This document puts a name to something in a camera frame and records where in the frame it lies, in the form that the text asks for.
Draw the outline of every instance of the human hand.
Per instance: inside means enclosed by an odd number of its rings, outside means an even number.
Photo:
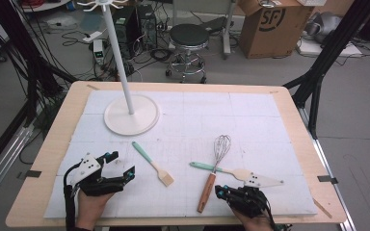
[[[269,220],[266,217],[249,218],[237,210],[232,209],[233,214],[243,223],[246,231],[272,231]]]
[[[114,195],[108,193],[100,196],[88,196],[79,191],[79,209],[76,227],[93,230],[95,223],[103,214],[107,201]]]

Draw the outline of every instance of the sf logo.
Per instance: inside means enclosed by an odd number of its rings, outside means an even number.
[[[263,13],[259,31],[269,32],[276,29],[284,18],[286,9],[268,10]]]

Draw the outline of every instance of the stand base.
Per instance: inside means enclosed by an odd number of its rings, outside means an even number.
[[[152,99],[131,95],[134,114],[129,114],[125,97],[116,99],[106,109],[104,121],[113,132],[122,136],[137,136],[151,129],[158,121],[159,110]]]

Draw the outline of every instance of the white paper sheet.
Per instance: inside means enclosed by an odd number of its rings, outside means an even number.
[[[227,204],[211,192],[202,214],[197,212],[209,171],[190,162],[215,163],[213,143],[230,135],[231,148],[220,163],[225,168],[246,168],[284,181],[263,188],[274,215],[317,213],[291,141],[271,94],[142,91],[153,99],[161,115],[150,131],[122,137],[110,131],[104,111],[122,91],[95,90],[89,97],[62,161],[46,218],[64,218],[63,176],[90,152],[94,157],[118,151],[119,157],[103,168],[103,176],[117,177],[132,166],[136,177],[107,204],[105,218],[232,216]],[[174,182],[165,187],[152,166],[131,145],[136,141]],[[215,184],[243,187],[232,175],[218,173]]]

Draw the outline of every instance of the stool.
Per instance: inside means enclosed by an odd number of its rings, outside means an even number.
[[[170,41],[175,48],[182,50],[171,57],[170,64],[165,72],[166,76],[172,76],[171,69],[182,74],[185,83],[187,75],[202,73],[201,84],[206,84],[205,60],[193,52],[207,46],[209,33],[202,27],[194,24],[179,24],[171,28]]]

